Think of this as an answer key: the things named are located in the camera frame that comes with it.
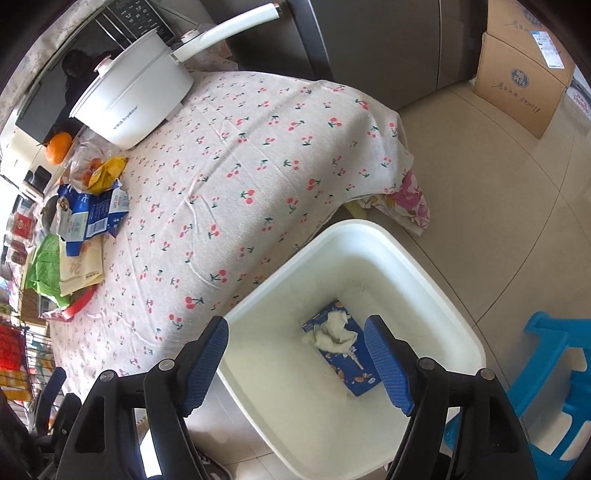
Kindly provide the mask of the yellow crumpled wrapper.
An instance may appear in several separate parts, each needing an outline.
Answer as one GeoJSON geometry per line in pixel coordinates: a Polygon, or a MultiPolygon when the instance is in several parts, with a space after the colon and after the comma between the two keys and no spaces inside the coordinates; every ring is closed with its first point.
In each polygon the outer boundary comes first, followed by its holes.
{"type": "Polygon", "coordinates": [[[101,163],[91,174],[87,191],[93,195],[99,195],[107,191],[119,179],[126,165],[127,158],[123,156],[113,156],[101,163]]]}

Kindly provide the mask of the blue almond snack box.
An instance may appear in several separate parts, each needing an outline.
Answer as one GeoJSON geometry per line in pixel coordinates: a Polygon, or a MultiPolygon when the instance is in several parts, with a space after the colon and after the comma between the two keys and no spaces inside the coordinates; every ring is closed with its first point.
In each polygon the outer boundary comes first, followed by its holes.
{"type": "Polygon", "coordinates": [[[328,318],[328,313],[335,310],[344,311],[349,317],[346,329],[358,333],[358,339],[356,339],[352,351],[349,352],[349,354],[332,354],[322,352],[314,346],[311,347],[314,347],[315,350],[321,354],[325,362],[329,364],[329,367],[334,370],[335,375],[338,376],[346,388],[349,389],[349,392],[356,397],[359,397],[379,385],[381,383],[381,378],[372,357],[370,357],[370,353],[365,343],[363,329],[360,327],[359,323],[356,322],[356,319],[349,314],[349,311],[346,310],[344,304],[339,300],[334,300],[328,305],[325,305],[320,312],[301,325],[301,330],[303,330],[304,335],[306,335],[315,325],[324,323],[328,318]]]}

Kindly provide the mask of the red labelled jar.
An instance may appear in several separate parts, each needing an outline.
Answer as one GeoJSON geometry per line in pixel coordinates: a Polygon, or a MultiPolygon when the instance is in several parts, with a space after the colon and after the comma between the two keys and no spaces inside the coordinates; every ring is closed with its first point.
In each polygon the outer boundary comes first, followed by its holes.
{"type": "Polygon", "coordinates": [[[36,219],[30,213],[15,211],[8,222],[10,233],[22,241],[31,241],[34,237],[36,219]]]}

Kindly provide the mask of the blue torn milk carton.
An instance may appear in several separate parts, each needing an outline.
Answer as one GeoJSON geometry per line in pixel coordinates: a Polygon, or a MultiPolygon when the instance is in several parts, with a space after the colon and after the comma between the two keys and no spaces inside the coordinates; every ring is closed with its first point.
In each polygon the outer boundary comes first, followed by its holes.
{"type": "Polygon", "coordinates": [[[56,206],[57,235],[65,244],[65,255],[79,256],[86,241],[102,234],[115,237],[128,211],[129,197],[119,180],[97,195],[61,185],[56,206]]]}

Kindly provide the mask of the white plastic trash bin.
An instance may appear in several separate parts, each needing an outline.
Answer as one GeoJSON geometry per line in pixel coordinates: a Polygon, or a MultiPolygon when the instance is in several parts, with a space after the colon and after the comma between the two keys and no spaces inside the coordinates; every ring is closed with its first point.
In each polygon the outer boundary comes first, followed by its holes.
{"type": "Polygon", "coordinates": [[[421,357],[452,372],[486,364],[480,340],[437,283],[385,229],[325,230],[229,313],[219,377],[273,453],[302,479],[356,479],[390,462],[408,424],[362,339],[311,337],[331,310],[365,332],[380,316],[421,357]]]}

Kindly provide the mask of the floral microwave cover cloth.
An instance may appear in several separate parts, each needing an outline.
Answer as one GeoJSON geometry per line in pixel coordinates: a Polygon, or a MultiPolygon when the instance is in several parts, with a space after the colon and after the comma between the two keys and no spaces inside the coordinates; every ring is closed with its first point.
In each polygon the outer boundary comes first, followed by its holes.
{"type": "Polygon", "coordinates": [[[39,7],[20,35],[14,53],[1,65],[1,129],[24,98],[43,67],[86,20],[97,14],[107,0],[47,1],[39,7]]]}

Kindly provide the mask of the blue plastic stool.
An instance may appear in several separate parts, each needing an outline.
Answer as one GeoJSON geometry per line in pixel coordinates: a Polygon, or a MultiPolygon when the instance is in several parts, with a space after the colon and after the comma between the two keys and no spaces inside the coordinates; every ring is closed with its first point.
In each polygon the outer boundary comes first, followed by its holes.
{"type": "Polygon", "coordinates": [[[528,436],[540,479],[590,477],[590,320],[538,311],[478,324],[528,436]]]}

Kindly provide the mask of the white paper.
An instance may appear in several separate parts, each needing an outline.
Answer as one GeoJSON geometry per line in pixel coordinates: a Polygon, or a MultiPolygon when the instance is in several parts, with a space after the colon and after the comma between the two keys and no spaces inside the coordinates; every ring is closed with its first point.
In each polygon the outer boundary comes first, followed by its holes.
{"type": "Polygon", "coordinates": [[[348,321],[349,317],[344,311],[331,311],[324,323],[315,325],[304,335],[304,343],[322,352],[349,354],[358,339],[358,333],[346,329],[348,321]]]}

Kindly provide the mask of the green plastic bag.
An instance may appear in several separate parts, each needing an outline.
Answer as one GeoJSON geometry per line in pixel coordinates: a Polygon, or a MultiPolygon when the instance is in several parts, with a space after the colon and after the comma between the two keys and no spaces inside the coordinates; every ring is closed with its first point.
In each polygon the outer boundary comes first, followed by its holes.
{"type": "Polygon", "coordinates": [[[59,237],[47,235],[36,249],[28,267],[25,287],[51,300],[59,308],[65,308],[70,304],[70,297],[63,295],[60,289],[59,252],[59,237]]]}

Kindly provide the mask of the cardboard box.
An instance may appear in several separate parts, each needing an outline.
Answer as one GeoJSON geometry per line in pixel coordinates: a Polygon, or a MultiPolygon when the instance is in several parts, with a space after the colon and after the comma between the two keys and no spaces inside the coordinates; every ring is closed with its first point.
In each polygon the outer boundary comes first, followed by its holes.
{"type": "Polygon", "coordinates": [[[489,1],[487,33],[535,61],[565,87],[571,84],[574,60],[558,37],[519,1],[489,1]]]}
{"type": "Polygon", "coordinates": [[[485,33],[474,92],[541,139],[566,87],[546,68],[485,33]]]}

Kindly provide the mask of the black microwave oven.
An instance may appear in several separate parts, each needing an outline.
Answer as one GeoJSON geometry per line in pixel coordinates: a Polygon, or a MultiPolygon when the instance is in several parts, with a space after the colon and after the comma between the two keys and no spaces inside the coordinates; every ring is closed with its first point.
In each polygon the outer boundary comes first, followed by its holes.
{"type": "Polygon", "coordinates": [[[56,134],[74,137],[83,128],[70,112],[97,77],[94,68],[106,56],[116,58],[151,30],[171,44],[175,35],[150,1],[119,0],[84,21],[34,81],[19,109],[16,126],[45,145],[56,134]]]}

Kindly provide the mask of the white air fryer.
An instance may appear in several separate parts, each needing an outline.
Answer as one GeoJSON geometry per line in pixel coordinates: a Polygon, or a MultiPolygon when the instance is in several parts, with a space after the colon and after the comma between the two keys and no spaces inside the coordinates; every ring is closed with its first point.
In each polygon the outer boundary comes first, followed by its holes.
{"type": "Polygon", "coordinates": [[[1,175],[14,184],[20,194],[42,202],[55,181],[57,166],[46,158],[46,148],[17,126],[1,135],[1,175]]]}

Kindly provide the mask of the orange tangerine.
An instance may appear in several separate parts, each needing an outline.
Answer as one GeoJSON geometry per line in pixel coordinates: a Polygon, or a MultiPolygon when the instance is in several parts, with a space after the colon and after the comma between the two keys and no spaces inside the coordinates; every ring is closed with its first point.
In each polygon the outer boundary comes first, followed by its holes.
{"type": "Polygon", "coordinates": [[[45,157],[50,165],[61,164],[73,142],[73,137],[68,132],[55,134],[45,145],[45,157]]]}

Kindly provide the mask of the cream paper bag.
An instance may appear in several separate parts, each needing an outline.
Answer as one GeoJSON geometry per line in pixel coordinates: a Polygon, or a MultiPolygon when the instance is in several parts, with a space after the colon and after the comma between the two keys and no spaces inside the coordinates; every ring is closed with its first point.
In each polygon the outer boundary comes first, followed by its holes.
{"type": "Polygon", "coordinates": [[[78,256],[66,255],[66,244],[59,241],[59,288],[62,296],[99,284],[104,280],[102,239],[93,237],[82,244],[78,256]]]}

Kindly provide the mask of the cherry print tablecloth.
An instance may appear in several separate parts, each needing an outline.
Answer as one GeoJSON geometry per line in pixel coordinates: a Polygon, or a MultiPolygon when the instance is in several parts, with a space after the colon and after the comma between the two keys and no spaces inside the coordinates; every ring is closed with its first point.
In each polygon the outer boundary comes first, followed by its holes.
{"type": "Polygon", "coordinates": [[[400,115],[340,83],[198,72],[183,108],[128,154],[129,210],[102,239],[89,304],[50,328],[66,387],[172,357],[322,229],[343,204],[419,234],[430,210],[400,115]]]}

